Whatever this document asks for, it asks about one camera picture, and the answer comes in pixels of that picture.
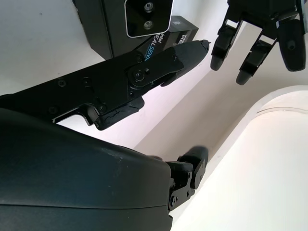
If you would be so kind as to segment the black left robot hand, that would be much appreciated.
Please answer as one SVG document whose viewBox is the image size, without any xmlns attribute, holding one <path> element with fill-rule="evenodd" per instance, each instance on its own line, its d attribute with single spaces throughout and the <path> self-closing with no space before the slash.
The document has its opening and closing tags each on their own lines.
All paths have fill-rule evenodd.
<svg viewBox="0 0 308 231">
<path fill-rule="evenodd" d="M 210 67 L 217 71 L 239 32 L 243 22 L 261 28 L 239 69 L 236 82 L 244 85 L 258 70 L 276 43 L 288 71 L 306 68 L 306 44 L 308 31 L 304 0 L 230 0 L 223 24 L 212 50 Z"/>
</svg>

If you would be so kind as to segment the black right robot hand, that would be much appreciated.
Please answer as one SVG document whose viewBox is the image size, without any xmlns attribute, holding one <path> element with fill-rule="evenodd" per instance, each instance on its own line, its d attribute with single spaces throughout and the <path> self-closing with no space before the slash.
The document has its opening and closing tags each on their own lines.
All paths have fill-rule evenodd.
<svg viewBox="0 0 308 231">
<path fill-rule="evenodd" d="M 208 150 L 165 162 L 59 125 L 81 116 L 105 130 L 144 106 L 143 95 L 196 67 L 209 42 L 139 51 L 0 98 L 3 231 L 168 231 L 172 210 L 199 187 Z"/>
</svg>

